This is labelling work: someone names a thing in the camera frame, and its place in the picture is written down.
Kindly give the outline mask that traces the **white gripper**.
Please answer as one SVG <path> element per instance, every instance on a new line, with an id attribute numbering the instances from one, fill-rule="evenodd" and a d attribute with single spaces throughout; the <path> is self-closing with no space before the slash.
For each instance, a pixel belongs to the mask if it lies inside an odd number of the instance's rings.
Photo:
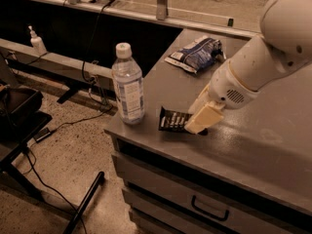
<path id="1" fill-rule="evenodd" d="M 220 122 L 224 116 L 222 109 L 239 109 L 253 101 L 258 91 L 242 85 L 231 70 L 230 60 L 224 62 L 213 74 L 206 86 L 188 109 L 193 114 L 184 129 L 191 134 L 199 134 Z"/>

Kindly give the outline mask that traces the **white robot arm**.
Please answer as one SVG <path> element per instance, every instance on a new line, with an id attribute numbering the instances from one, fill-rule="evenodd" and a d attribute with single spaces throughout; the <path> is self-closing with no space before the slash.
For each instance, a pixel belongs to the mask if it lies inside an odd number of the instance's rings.
<path id="1" fill-rule="evenodd" d="M 287 77 L 312 59 L 312 0 L 268 0 L 260 33 L 228 58 L 188 109 L 185 130 L 198 134 L 239 109 L 269 83 Z"/>

